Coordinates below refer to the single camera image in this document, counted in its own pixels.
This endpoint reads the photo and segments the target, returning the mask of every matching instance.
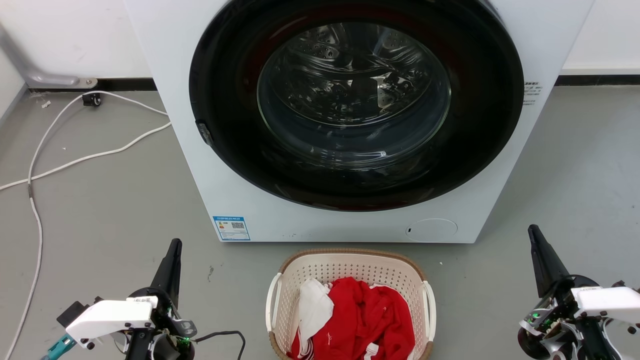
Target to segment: red clothing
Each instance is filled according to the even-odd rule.
[[[411,314],[396,290],[348,277],[333,282],[329,297],[333,315],[313,337],[315,360],[361,360],[371,343],[379,346],[372,360],[406,360],[413,351]]]
[[[300,349],[300,329],[296,331],[296,336],[291,344],[291,351],[287,352],[289,359],[294,360],[314,360],[314,343],[313,339],[309,339],[307,345],[307,351]]]

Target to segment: basket handle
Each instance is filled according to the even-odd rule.
[[[276,315],[278,314],[278,301],[280,300],[280,284],[282,283],[281,272],[278,272],[271,281],[271,285],[269,285],[269,292],[267,293],[267,306],[265,309],[265,322],[267,323],[267,331],[273,331],[273,328],[276,327],[275,320]],[[273,292],[278,286],[278,291],[276,292],[276,300],[273,302]]]
[[[422,289],[422,305],[424,305],[424,318],[426,334],[429,334],[429,341],[433,341],[436,334],[436,298],[433,295],[431,285],[424,281],[424,289]]]

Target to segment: wicker rim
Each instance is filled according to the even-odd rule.
[[[422,281],[427,280],[427,277],[424,275],[424,273],[422,273],[422,270],[418,267],[418,265],[416,265],[413,262],[413,260],[411,260],[410,258],[404,255],[396,254],[395,252],[369,250],[369,249],[356,249],[356,248],[327,248],[327,249],[303,250],[293,254],[291,257],[289,257],[289,259],[286,259],[285,262],[280,267],[279,272],[281,274],[284,274],[287,267],[295,259],[301,258],[306,255],[313,255],[313,254],[359,254],[359,255],[373,255],[373,256],[381,256],[384,258],[398,259],[411,265],[411,267],[418,273],[418,275],[420,275],[420,279],[422,279]],[[269,341],[271,342],[271,347],[273,348],[273,351],[275,351],[276,355],[278,355],[278,357],[281,360],[291,360],[289,359],[287,354],[283,352],[278,346],[278,342],[276,341],[276,334],[273,331],[269,331]],[[429,356],[431,356],[431,351],[433,351],[433,341],[427,342],[427,345],[424,348],[424,352],[418,358],[418,360],[429,359]]]

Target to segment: white wall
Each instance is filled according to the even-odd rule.
[[[563,74],[640,74],[639,19],[640,0],[596,0]],[[47,72],[151,76],[122,0],[0,0],[0,22]]]
[[[640,74],[640,0],[596,0],[563,74]]]
[[[0,50],[0,125],[4,113],[9,110],[9,106],[13,104],[23,85],[24,81],[20,74]]]
[[[0,22],[46,72],[151,76],[122,0],[0,0]]]

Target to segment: black cable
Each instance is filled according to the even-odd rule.
[[[218,335],[233,335],[233,334],[238,334],[240,335],[240,338],[242,339],[242,347],[240,348],[240,353],[238,353],[238,360],[240,360],[240,358],[242,357],[242,353],[244,351],[244,336],[242,335],[242,332],[239,332],[238,330],[233,330],[233,331],[218,331],[218,332],[212,332],[209,335],[205,335],[202,336],[201,338],[197,338],[195,340],[193,340],[195,343],[199,343],[201,341],[205,341],[207,339],[211,339],[214,336],[218,336]]]

